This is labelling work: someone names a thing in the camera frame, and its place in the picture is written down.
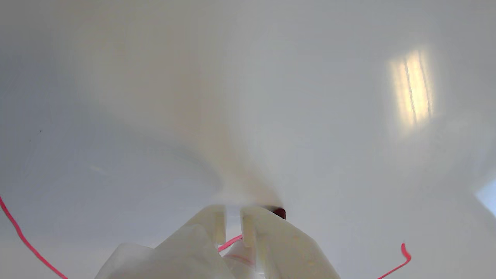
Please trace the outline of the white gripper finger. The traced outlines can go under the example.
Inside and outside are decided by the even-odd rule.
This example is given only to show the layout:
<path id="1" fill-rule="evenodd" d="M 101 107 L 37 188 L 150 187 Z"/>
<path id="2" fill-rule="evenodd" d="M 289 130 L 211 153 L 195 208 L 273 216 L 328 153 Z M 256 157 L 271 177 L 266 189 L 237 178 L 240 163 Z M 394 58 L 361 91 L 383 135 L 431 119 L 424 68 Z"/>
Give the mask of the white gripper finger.
<path id="1" fill-rule="evenodd" d="M 240 210 L 243 243 L 252 248 L 267 279 L 338 279 L 317 242 L 286 220 L 278 207 Z"/>
<path id="2" fill-rule="evenodd" d="M 98 279 L 232 279 L 218 252 L 226 242 L 226 207 L 209 205 L 155 248 L 122 243 Z"/>

